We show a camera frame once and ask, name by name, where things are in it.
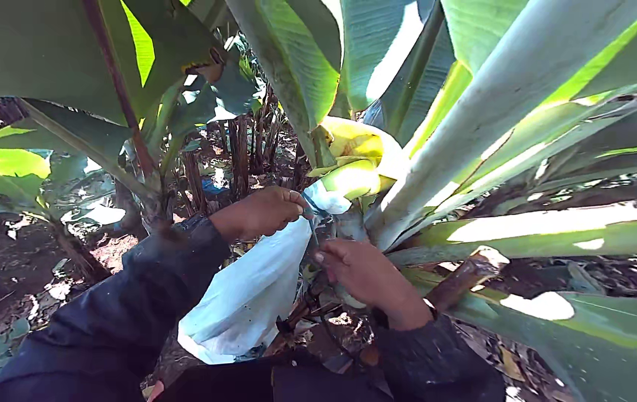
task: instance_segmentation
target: banana plantation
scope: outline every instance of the banana plantation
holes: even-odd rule
[[[424,295],[496,249],[535,291],[505,274],[447,314],[570,398],[498,353],[531,400],[637,401],[637,284],[590,268],[637,272],[637,0],[0,0],[0,216],[85,283],[111,272],[79,222],[141,240],[261,175],[350,200]]]

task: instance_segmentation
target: person's left hand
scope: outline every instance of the person's left hand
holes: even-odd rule
[[[283,187],[261,189],[209,217],[226,242],[271,236],[294,222],[308,207],[296,191]]]

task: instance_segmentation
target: banana plant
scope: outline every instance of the banana plant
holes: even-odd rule
[[[7,127],[0,134],[14,130]],[[49,159],[31,151],[0,148],[0,195],[3,195],[0,212],[25,213],[49,223],[56,240],[73,258],[82,276],[100,281],[109,272],[61,223],[67,211],[92,201],[86,198],[71,205],[61,203],[83,177],[86,161],[85,156],[71,155],[51,164]]]
[[[166,225],[186,136],[260,97],[246,63],[207,27],[227,17],[225,7],[188,3],[0,1],[0,23],[14,32],[0,31],[0,95],[19,97],[29,121],[15,127],[33,129],[0,133],[0,144],[90,157],[133,192],[150,230]],[[22,50],[27,43],[37,46]],[[23,67],[5,71],[10,64]]]
[[[377,247],[393,251],[397,265],[460,260],[482,244],[513,258],[637,252],[637,195],[588,210],[539,207],[540,197],[558,205],[564,189],[637,175],[637,1],[442,0],[430,2],[426,14],[420,1],[359,5],[363,15],[375,13],[372,19],[354,13],[359,3],[227,1],[312,153],[312,174],[362,197],[364,210],[378,193],[366,228]],[[363,22],[388,23],[378,9],[406,22],[409,6],[419,10],[422,32],[394,37],[406,44],[402,66],[384,74],[388,69],[377,66],[391,48],[377,48],[385,42],[363,43],[374,50],[371,57],[352,46],[371,32],[373,25]],[[383,28],[400,32],[399,26]],[[370,129],[357,122],[339,127],[326,117],[356,119],[369,104],[364,123],[402,147],[392,177],[376,172],[392,158],[382,150],[371,154],[375,148],[364,137]],[[495,198],[484,198],[479,217],[437,223],[486,195]],[[566,350],[571,345],[549,340],[558,332],[580,347],[596,350],[599,343],[600,352],[618,350],[632,361],[637,321],[627,318],[637,317],[637,300],[559,297],[572,316],[548,318],[548,303],[536,303],[531,317],[497,320],[506,296],[471,314],[460,306],[449,313],[537,348],[579,400],[637,399],[637,391],[620,385],[630,370],[599,375],[598,362],[575,360]],[[613,324],[598,325],[608,320]],[[518,331],[525,325],[533,330]],[[558,331],[564,327],[571,329]]]

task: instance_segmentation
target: dry leaf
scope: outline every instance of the dry leaf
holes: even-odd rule
[[[499,350],[502,352],[502,362],[504,363],[504,373],[513,380],[523,381],[522,370],[519,369],[517,363],[514,362],[512,352],[500,345]]]

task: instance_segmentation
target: dirt ground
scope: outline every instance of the dirt ground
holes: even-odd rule
[[[211,136],[199,136],[198,139],[202,146],[201,161],[207,168],[205,178],[215,180],[216,184],[216,168],[231,167],[231,159],[221,150],[216,139]],[[281,140],[275,168],[252,175],[250,192],[269,185],[288,187],[292,184],[296,142],[289,136]],[[231,177],[225,177],[224,180],[223,185],[227,185]],[[219,193],[207,192],[208,200],[215,202],[214,209],[228,205],[232,197],[228,189]],[[181,205],[176,214],[176,220],[186,217]],[[129,234],[117,237],[106,235],[92,245],[91,252],[112,273],[117,273],[122,269],[122,254],[137,242],[135,236]],[[235,245],[234,258],[250,247],[251,242]],[[88,288],[87,284],[74,276],[72,262],[54,269],[64,258],[64,252],[45,224],[22,220],[18,215],[3,216],[0,230],[0,334],[19,317],[28,318],[34,330],[42,328],[55,310]],[[637,256],[634,255],[569,260],[519,259],[510,264],[502,277],[492,280],[489,285],[523,297],[533,297],[546,290],[564,290],[568,288],[565,270],[569,261],[581,263],[583,269],[603,286],[607,295],[637,297]],[[354,318],[352,324],[349,321],[336,318],[330,323],[332,332],[340,335],[342,331],[346,334],[342,338],[339,336],[346,345],[356,343],[356,325],[363,322],[361,318]],[[569,389],[560,385],[560,381],[536,352],[464,323],[458,323],[458,327],[468,344],[502,371],[512,401],[573,401]],[[311,347],[318,354],[340,354],[335,343],[326,334],[321,334],[322,331],[318,328],[314,330],[315,340]],[[344,363],[339,359],[336,364]],[[145,380],[143,387],[154,384],[157,379],[171,383],[182,370],[198,364],[201,362],[176,342],[175,331],[166,343],[155,372]]]

